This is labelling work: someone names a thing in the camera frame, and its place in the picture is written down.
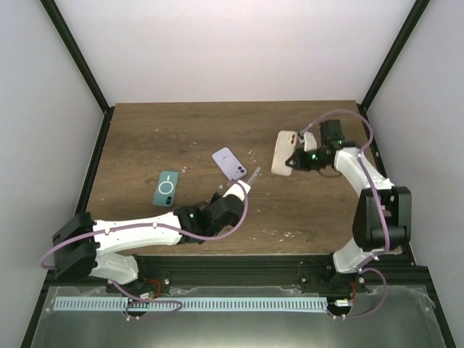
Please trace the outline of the beige phone case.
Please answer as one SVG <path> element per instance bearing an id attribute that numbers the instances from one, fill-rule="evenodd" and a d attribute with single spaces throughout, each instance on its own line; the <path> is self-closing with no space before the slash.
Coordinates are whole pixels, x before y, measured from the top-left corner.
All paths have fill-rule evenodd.
<path id="1" fill-rule="evenodd" d="M 271 173 L 280 176 L 290 176 L 292 168 L 286 161 L 293 155 L 297 146 L 297 132 L 292 130 L 281 130 L 276 139 L 271 165 Z"/>

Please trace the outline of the black screen phone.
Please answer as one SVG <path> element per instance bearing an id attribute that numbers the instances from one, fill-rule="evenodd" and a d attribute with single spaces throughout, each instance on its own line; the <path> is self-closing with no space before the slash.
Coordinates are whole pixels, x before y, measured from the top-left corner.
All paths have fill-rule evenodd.
<path id="1" fill-rule="evenodd" d="M 260 175 L 260 171 L 261 171 L 261 168 L 257 167 L 254 170 L 254 172 L 251 174 L 251 176 L 249 177 L 249 179 L 246 182 L 249 186 L 253 186 L 254 182 L 257 180 L 258 176 Z"/>

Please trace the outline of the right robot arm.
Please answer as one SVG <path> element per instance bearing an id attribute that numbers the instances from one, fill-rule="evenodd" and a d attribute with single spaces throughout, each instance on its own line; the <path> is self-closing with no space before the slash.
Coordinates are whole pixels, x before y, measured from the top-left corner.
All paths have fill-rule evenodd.
<path id="1" fill-rule="evenodd" d="M 324 287 L 338 292 L 370 261 L 410 241 L 412 194 L 382 175 L 356 141 L 345 139 L 339 120 L 323 121 L 319 130 L 319 140 L 307 130 L 298 132 L 301 144 L 285 164 L 301 171 L 332 167 L 358 196 L 352 238 L 333 253 L 322 274 Z"/>

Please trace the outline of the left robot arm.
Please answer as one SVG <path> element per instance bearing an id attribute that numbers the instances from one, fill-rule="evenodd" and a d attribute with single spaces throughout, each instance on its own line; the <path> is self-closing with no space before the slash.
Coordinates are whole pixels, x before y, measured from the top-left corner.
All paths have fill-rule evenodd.
<path id="1" fill-rule="evenodd" d="M 52 237 L 54 276 L 74 281 L 88 276 L 109 279 L 139 293 L 148 275 L 133 256 L 121 253 L 150 246 L 214 241 L 236 230 L 247 213 L 247 195 L 238 186 L 218 194 L 207 204 L 180 207 L 172 212 L 138 220 L 94 220 L 89 212 L 75 215 Z"/>

